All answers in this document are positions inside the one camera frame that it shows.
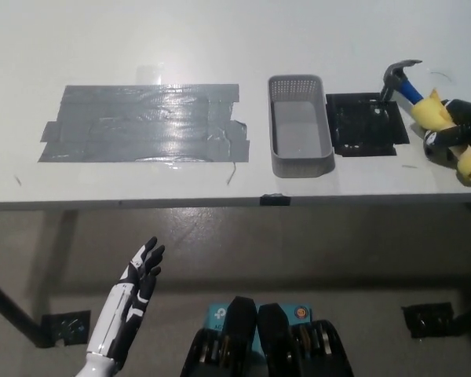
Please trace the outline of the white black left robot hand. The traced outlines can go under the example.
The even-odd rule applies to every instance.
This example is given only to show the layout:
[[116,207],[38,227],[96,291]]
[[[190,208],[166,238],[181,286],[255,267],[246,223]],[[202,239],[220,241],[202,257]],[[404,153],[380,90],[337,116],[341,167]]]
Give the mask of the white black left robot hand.
[[86,349],[79,376],[114,376],[126,362],[155,290],[165,247],[153,236],[111,288]]

